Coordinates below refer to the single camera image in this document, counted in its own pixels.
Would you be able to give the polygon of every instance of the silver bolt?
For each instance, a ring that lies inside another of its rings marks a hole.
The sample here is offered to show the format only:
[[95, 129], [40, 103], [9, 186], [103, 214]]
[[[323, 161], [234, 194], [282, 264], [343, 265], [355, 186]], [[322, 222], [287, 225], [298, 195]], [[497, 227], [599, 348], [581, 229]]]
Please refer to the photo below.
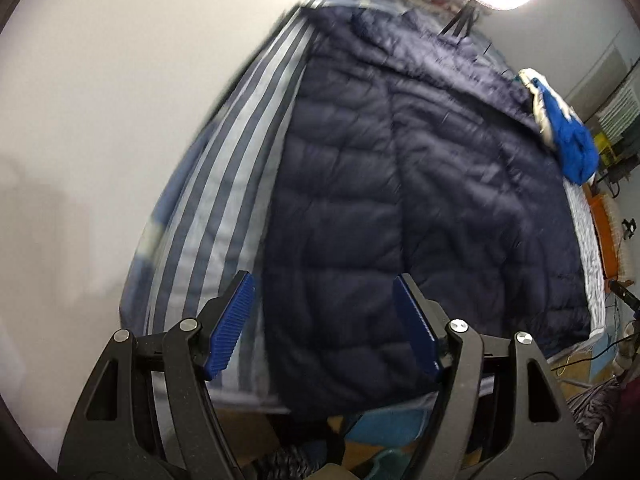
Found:
[[462, 321], [461, 319], [454, 319], [449, 323], [449, 326], [453, 330], [453, 332], [466, 332], [469, 329], [469, 325], [466, 324], [466, 321]]
[[530, 345], [531, 343], [533, 343], [531, 334], [526, 332], [518, 332], [516, 334], [516, 340], [518, 341], [518, 343], [522, 343], [523, 345]]
[[122, 343], [127, 339], [129, 339], [129, 330], [127, 330], [126, 328], [121, 328], [115, 334], [113, 334], [113, 340], [116, 343]]
[[183, 319], [180, 322], [180, 330], [183, 332], [191, 332], [198, 326], [198, 322], [192, 317], [188, 317], [187, 319]]

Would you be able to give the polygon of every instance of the bed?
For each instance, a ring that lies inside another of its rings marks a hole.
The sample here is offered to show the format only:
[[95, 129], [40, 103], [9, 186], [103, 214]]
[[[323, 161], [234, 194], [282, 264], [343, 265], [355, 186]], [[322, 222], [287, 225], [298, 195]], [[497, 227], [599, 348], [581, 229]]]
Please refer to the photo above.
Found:
[[[407, 10], [400, 0], [311, 0], [307, 5], [366, 7], [394, 15]], [[424, 19], [441, 26], [435, 16]], [[269, 372], [260, 277], [271, 191], [314, 35], [296, 10], [243, 73], [169, 180], [142, 235], [124, 289], [122, 325], [144, 335], [163, 332], [181, 318], [195, 316], [236, 270], [254, 273], [256, 308], [227, 369], [208, 386], [217, 406], [288, 411]], [[473, 33], [472, 40], [482, 62], [513, 77], [487, 38]], [[604, 280], [590, 206], [580, 187], [565, 181], [564, 190], [584, 269], [590, 330], [584, 341], [558, 356], [589, 347], [605, 328]], [[167, 428], [162, 377], [154, 381], [159, 421]], [[433, 395], [425, 399], [417, 402], [432, 402]]]

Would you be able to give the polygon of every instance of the dark blue puffer jacket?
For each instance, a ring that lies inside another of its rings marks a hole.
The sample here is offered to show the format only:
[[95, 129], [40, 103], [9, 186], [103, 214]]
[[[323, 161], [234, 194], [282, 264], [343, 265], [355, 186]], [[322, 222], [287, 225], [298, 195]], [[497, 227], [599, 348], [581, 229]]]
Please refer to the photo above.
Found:
[[327, 416], [433, 388], [391, 302], [409, 272], [478, 332], [548, 356], [589, 335], [577, 239], [529, 93], [414, 13], [307, 9], [318, 30], [273, 191], [264, 255], [271, 373]]

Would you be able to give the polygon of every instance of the ribbed blue pad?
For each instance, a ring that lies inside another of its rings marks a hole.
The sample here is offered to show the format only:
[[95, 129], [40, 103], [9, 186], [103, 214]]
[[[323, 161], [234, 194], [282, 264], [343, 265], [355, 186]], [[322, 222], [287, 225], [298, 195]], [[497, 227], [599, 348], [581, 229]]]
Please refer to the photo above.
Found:
[[418, 366], [432, 380], [438, 381], [442, 373], [442, 365], [438, 357], [438, 343], [431, 333], [424, 314], [415, 303], [400, 276], [394, 279], [393, 300], [396, 314], [402, 321]]
[[255, 281], [246, 275], [229, 304], [226, 306], [209, 343], [209, 358], [204, 365], [206, 380], [212, 380], [229, 364], [244, 322], [254, 304]]

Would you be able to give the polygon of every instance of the blue and white striped sheet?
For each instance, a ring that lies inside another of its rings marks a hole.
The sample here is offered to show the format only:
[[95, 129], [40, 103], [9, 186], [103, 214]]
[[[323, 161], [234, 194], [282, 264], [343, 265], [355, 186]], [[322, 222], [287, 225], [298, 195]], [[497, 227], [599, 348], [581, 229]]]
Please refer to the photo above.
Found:
[[[394, 14], [406, 10], [399, 0], [311, 0], [307, 5], [370, 7]], [[260, 248], [313, 35], [294, 13], [198, 134], [145, 227], [122, 296], [124, 327], [137, 335], [163, 332], [181, 318], [195, 316], [237, 270], [254, 273], [254, 310], [228, 367], [209, 383], [218, 406], [287, 411], [271, 384], [264, 347]], [[164, 433], [171, 423], [162, 374], [154, 375], [154, 390]]]

